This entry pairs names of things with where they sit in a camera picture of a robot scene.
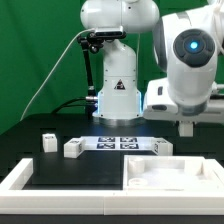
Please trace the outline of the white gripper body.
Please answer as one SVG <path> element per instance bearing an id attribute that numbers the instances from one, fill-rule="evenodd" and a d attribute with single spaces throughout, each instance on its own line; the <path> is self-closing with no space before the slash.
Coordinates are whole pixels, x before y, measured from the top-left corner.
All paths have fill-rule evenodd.
<path id="1" fill-rule="evenodd" d="M 144 105 L 143 117 L 163 121 L 224 122 L 224 100 L 210 100 L 204 111 L 190 114 L 184 114 L 176 104 Z"/>

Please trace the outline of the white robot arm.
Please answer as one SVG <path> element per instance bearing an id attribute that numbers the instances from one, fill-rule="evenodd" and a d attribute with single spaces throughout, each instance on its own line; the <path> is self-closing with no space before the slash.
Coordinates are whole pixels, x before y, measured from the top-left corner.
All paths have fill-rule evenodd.
<path id="1" fill-rule="evenodd" d="M 224 123 L 224 100 L 217 99 L 218 57 L 224 55 L 224 0 L 159 14 L 153 0 L 87 0 L 82 25 L 92 51 L 103 51 L 103 86 L 93 118 L 118 124 L 138 119 Z M 137 89 L 137 53 L 121 40 L 150 33 L 152 55 L 163 78 Z"/>

